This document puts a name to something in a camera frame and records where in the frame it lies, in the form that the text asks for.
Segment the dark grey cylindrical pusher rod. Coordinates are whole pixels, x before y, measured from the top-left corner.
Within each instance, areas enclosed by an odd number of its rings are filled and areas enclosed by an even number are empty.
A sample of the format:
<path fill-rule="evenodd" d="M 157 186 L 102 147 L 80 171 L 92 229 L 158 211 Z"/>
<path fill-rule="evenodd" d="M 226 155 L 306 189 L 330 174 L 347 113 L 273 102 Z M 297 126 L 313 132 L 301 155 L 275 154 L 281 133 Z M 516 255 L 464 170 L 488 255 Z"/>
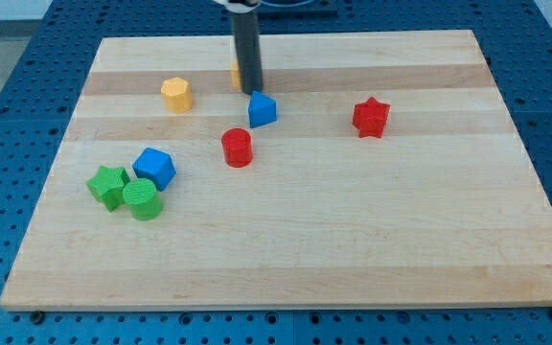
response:
<path fill-rule="evenodd" d="M 232 32 L 239 66 L 241 91 L 250 95 L 263 90 L 260 32 L 255 10 L 231 13 Z"/>

